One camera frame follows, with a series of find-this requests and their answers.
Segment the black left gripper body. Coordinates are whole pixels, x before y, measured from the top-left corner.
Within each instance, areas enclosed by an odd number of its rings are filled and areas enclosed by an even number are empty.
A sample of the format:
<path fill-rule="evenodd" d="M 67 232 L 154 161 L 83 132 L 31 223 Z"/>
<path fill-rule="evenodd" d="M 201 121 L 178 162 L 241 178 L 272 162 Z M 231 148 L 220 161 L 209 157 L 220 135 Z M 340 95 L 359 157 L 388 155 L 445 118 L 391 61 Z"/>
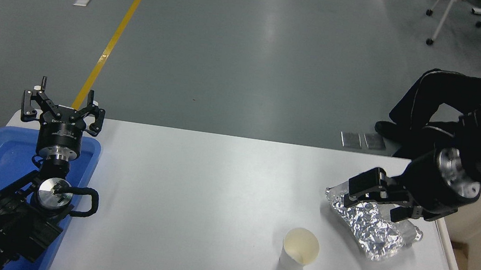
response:
<path fill-rule="evenodd" d="M 43 157 L 76 160 L 80 156 L 85 121 L 75 109 L 58 107 L 42 111 L 36 154 Z"/>

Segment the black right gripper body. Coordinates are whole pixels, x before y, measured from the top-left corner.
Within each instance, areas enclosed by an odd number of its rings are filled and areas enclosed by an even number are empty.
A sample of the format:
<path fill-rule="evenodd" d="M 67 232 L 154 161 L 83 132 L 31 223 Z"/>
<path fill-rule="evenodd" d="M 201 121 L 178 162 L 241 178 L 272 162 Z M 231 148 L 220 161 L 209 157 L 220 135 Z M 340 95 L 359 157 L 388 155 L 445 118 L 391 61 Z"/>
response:
<path fill-rule="evenodd" d="M 422 219 L 433 221 L 446 217 L 462 207 L 463 197 L 449 186 L 440 171 L 440 151 L 413 160 L 403 172 L 412 205 L 423 209 Z"/>

